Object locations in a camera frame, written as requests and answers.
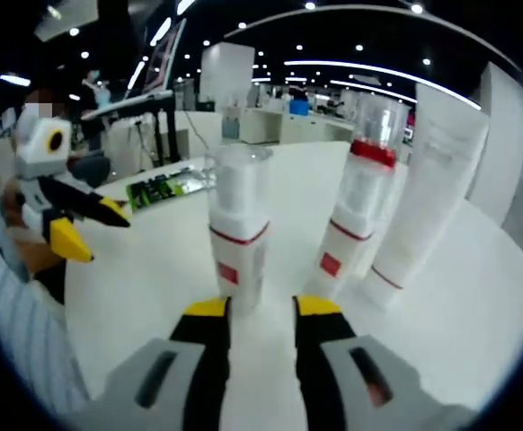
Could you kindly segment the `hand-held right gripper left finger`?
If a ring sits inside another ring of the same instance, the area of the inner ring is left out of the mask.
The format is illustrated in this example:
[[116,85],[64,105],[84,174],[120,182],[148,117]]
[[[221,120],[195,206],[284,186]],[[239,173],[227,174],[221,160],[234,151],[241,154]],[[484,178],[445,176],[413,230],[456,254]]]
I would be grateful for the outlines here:
[[152,339],[114,368],[82,430],[217,430],[231,347],[228,297],[189,306],[170,338]]

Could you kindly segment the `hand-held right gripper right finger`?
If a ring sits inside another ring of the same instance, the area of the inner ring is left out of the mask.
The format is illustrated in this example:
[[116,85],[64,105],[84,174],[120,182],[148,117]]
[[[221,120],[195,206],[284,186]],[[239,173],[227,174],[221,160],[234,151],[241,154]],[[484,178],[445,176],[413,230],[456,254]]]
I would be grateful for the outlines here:
[[310,430],[466,430],[472,410],[438,402],[418,371],[357,335],[328,300],[293,298],[296,373]]

